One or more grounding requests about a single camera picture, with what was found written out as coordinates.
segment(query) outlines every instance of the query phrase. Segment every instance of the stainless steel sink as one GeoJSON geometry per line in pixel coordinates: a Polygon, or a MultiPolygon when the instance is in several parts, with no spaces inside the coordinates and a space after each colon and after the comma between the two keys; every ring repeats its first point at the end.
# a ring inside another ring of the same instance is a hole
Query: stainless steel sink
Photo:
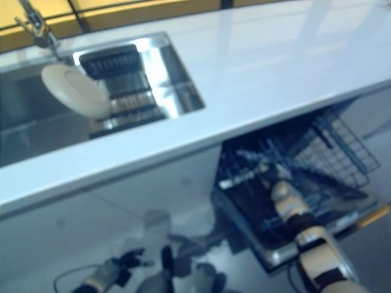
{"type": "Polygon", "coordinates": [[[204,107],[165,33],[63,56],[107,90],[113,115],[82,117],[47,91],[47,63],[3,73],[0,79],[0,167],[204,107]]]}

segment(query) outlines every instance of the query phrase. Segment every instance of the dishwasher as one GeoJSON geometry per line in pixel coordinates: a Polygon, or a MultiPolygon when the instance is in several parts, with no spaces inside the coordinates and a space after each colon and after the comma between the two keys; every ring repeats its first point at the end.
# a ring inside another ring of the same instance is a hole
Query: dishwasher
{"type": "Polygon", "coordinates": [[[360,189],[380,164],[340,118],[342,112],[327,107],[222,146],[212,201],[267,272],[296,258],[299,249],[276,213],[262,169],[278,164],[288,170],[317,221],[337,238],[377,205],[374,195],[360,189]]]}

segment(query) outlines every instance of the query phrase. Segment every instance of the dishwasher rack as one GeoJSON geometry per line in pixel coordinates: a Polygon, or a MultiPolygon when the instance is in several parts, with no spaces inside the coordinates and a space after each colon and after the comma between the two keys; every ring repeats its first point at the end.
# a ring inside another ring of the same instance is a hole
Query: dishwasher rack
{"type": "Polygon", "coordinates": [[[156,103],[136,45],[83,54],[79,61],[111,99],[111,116],[90,121],[91,139],[167,118],[156,103]]]}
{"type": "Polygon", "coordinates": [[[315,217],[334,234],[376,203],[359,189],[380,164],[330,107],[224,142],[214,201],[267,270],[298,252],[263,182],[264,163],[288,170],[315,217]]]}

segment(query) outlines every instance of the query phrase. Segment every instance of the faucet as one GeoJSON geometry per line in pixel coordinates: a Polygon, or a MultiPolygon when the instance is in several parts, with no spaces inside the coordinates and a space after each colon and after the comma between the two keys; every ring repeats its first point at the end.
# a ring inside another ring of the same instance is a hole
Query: faucet
{"type": "Polygon", "coordinates": [[[52,54],[60,60],[56,48],[59,46],[59,41],[46,24],[41,13],[34,9],[29,0],[19,0],[20,5],[24,9],[27,23],[15,17],[18,23],[32,37],[35,45],[41,48],[49,48],[52,54]]]}

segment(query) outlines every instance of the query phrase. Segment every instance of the white countertop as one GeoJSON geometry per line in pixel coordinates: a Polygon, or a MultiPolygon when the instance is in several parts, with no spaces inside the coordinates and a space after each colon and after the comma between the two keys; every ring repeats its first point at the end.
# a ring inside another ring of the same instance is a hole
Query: white countertop
{"type": "MultiPolygon", "coordinates": [[[[391,10],[385,3],[256,5],[63,40],[68,51],[166,31],[206,108],[1,168],[1,212],[391,86],[391,10]]],[[[33,47],[2,54],[1,71],[45,54],[33,47]]]]}

